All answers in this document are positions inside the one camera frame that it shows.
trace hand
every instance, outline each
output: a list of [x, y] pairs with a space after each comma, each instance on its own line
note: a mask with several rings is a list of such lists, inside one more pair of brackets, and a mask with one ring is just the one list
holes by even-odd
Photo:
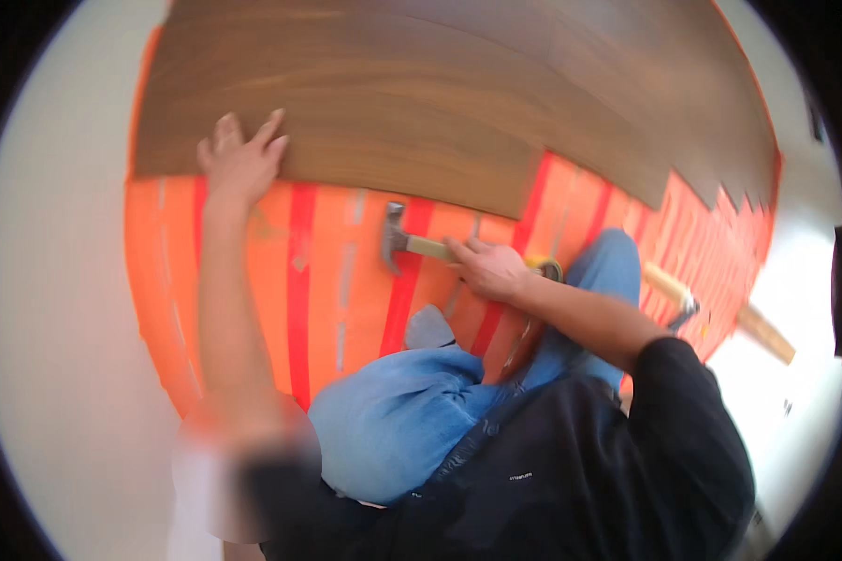
[[204, 138], [196, 147], [196, 159], [209, 179], [209, 195], [243, 209], [251, 208], [277, 177], [278, 164], [289, 137], [274, 140], [283, 120], [277, 109], [256, 136], [245, 143], [240, 122], [228, 113], [215, 124], [213, 141]]
[[492, 245], [471, 238], [461, 243], [446, 238], [446, 246], [457, 262], [456, 269], [476, 295], [497, 302], [509, 302], [532, 275], [518, 253], [507, 245]]

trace person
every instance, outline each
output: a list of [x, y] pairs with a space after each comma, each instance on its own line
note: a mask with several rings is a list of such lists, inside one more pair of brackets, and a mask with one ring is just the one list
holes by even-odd
[[[618, 230], [565, 283], [531, 273], [506, 246], [449, 240], [474, 293], [550, 326], [522, 376], [481, 384], [479, 359], [443, 341], [428, 310], [408, 330], [425, 343], [316, 399], [322, 477], [263, 452], [283, 431], [280, 411], [255, 398], [271, 366], [244, 246], [249, 209], [288, 143], [275, 138], [282, 118], [276, 111], [245, 142], [225, 116], [197, 149], [209, 188], [203, 378], [210, 392], [237, 396], [222, 412], [226, 450], [269, 529], [268, 559], [691, 561], [732, 551], [754, 504], [748, 455], [713, 374], [637, 308], [639, 255]], [[636, 384], [629, 417], [617, 401], [622, 372]]]

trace sock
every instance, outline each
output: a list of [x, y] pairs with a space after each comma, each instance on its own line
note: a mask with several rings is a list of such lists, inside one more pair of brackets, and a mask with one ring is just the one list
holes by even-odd
[[408, 348], [438, 348], [455, 343], [452, 329], [443, 313], [433, 304], [420, 309], [406, 325]]

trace floor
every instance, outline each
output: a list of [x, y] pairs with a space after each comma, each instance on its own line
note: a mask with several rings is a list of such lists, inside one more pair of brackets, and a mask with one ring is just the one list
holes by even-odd
[[[842, 201], [829, 150], [811, 144], [791, 66], [740, 0], [719, 6], [786, 155], [752, 302], [795, 345], [796, 362], [785, 369], [735, 336], [709, 363], [778, 536], [823, 465], [840, 411], [826, 306]], [[0, 441], [32, 512], [71, 561], [221, 555], [217, 540], [176, 516], [168, 465], [180, 418], [141, 339], [125, 267], [130, 111], [164, 8], [82, 3], [23, 88], [0, 144]], [[798, 307], [788, 305], [793, 295]]]

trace brown wood flooring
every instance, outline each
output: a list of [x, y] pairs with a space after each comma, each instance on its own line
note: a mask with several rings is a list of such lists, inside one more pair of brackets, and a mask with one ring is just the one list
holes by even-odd
[[549, 149], [652, 208], [672, 168], [709, 207], [772, 198], [769, 119], [707, 0], [176, 0], [135, 175], [197, 173], [217, 118], [277, 107], [286, 179], [517, 218]]

